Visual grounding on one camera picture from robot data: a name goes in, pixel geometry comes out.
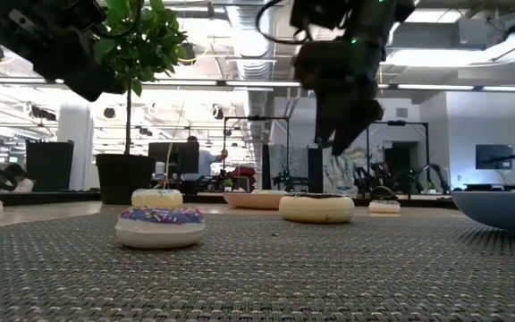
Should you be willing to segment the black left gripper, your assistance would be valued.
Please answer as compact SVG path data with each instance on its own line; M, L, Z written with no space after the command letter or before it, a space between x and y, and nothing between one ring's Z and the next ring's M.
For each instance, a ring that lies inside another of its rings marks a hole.
M65 31L84 33L103 22L105 10L95 0L0 0L0 45L24 58L43 53ZM54 51L33 63L48 81L61 80L88 101L103 93L122 94L114 71L85 51Z

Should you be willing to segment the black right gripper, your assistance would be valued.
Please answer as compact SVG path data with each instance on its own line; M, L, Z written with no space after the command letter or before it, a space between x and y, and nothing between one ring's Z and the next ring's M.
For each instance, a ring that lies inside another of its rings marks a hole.
M332 141L333 156L340 156L371 123L383 118L376 92L384 59L381 38L311 41L293 58L294 79L317 99L315 142ZM342 104L356 105L342 116Z

